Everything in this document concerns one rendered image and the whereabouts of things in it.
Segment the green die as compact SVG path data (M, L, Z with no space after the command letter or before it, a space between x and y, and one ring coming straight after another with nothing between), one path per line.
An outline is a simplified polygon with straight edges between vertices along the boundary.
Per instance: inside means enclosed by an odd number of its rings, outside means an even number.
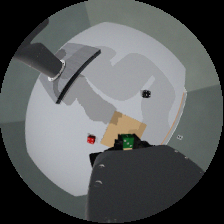
M133 148L134 137L132 134L121 134L123 139L123 148Z

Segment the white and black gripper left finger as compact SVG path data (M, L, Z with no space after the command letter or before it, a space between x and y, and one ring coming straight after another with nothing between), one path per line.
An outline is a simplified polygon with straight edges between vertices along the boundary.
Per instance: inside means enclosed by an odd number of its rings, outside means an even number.
M120 134L118 134L118 139L115 139L114 146L109 148L109 149L104 150L104 152L105 151L110 151L110 150L124 150L123 149L123 139L122 139L122 136ZM89 154L90 163L91 163L92 167L93 167L95 159L99 155L99 153L101 153L101 152Z

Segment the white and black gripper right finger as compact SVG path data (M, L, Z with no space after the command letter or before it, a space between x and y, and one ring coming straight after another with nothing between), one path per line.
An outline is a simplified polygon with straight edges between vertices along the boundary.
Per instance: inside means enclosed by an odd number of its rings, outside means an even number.
M136 134L132 134L132 136L134 137L134 144L132 149L156 146L156 145L150 145L147 141L141 141L141 139Z

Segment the red die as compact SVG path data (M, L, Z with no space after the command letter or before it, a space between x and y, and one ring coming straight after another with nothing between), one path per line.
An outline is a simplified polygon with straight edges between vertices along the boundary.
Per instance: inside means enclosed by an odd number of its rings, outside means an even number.
M96 136L89 135L87 143L94 144Z

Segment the black die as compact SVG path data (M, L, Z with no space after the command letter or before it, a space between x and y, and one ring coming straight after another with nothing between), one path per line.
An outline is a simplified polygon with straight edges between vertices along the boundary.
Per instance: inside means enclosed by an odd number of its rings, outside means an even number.
M142 92L142 97L143 97L143 98L150 98L150 97L151 97L151 95L150 95L150 91L148 91L148 90L144 90L144 91Z

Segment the tan square mat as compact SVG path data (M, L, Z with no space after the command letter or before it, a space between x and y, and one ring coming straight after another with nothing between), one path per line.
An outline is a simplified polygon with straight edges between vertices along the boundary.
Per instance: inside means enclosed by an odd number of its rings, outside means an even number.
M113 147L118 134L136 134L141 138L146 124L115 111L100 144Z

